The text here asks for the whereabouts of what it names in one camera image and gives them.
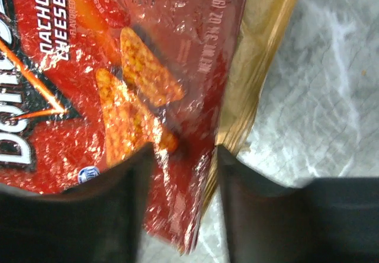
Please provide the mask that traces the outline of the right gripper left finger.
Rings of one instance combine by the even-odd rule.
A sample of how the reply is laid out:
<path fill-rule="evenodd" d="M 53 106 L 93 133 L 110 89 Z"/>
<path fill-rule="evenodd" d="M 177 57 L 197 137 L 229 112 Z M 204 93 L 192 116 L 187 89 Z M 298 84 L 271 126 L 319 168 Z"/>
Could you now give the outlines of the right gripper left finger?
<path fill-rule="evenodd" d="M 62 193 L 1 185 L 1 261 L 136 262 L 155 163 L 148 143 Z"/>

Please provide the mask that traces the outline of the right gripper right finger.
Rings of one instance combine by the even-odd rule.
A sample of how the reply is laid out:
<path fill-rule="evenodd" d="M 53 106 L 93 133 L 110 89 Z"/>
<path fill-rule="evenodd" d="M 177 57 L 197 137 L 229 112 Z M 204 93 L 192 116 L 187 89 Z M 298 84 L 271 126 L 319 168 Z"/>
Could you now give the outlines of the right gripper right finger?
<path fill-rule="evenodd" d="M 377 262 L 378 179 L 282 186 L 217 148 L 230 262 Z"/>

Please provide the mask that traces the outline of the red Doritos nacho bag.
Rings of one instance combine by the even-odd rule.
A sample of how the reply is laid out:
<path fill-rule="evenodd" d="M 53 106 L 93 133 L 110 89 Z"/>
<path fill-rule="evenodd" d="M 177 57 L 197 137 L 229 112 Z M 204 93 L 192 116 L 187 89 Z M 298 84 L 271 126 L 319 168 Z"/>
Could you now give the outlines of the red Doritos nacho bag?
<path fill-rule="evenodd" d="M 60 193 L 151 143 L 146 230 L 197 242 L 246 0 L 1 0 L 1 183 Z"/>

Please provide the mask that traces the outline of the gold teal chips bag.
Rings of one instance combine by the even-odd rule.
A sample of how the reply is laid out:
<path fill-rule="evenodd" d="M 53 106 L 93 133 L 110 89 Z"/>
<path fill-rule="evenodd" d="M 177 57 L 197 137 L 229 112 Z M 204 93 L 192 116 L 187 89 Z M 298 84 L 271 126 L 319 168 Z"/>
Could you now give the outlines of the gold teal chips bag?
<path fill-rule="evenodd" d="M 216 144 L 233 155 L 253 127 L 268 69 L 298 0 L 246 0 Z"/>

